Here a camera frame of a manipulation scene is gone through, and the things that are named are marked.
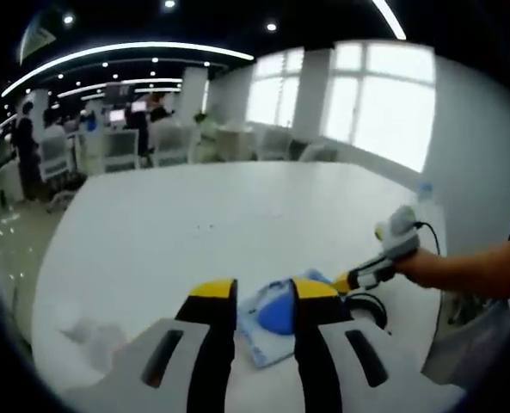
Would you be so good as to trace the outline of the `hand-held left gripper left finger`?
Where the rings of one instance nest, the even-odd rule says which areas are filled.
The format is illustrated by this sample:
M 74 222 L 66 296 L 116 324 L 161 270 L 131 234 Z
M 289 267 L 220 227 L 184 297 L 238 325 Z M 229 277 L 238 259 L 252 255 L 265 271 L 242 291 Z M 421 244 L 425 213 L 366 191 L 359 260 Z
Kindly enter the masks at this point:
M 235 358 L 237 280 L 194 287 L 162 318 L 116 352 L 109 373 L 72 389 L 75 412 L 222 412 Z

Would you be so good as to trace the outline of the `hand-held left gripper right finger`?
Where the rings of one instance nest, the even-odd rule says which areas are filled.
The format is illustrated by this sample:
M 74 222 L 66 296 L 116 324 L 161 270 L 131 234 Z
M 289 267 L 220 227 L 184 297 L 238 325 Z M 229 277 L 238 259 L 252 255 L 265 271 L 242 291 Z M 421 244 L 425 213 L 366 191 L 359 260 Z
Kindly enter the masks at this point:
M 291 281 L 294 357 L 308 412 L 451 412 L 461 388 L 438 385 L 399 342 L 367 319 L 352 319 L 336 291 Z

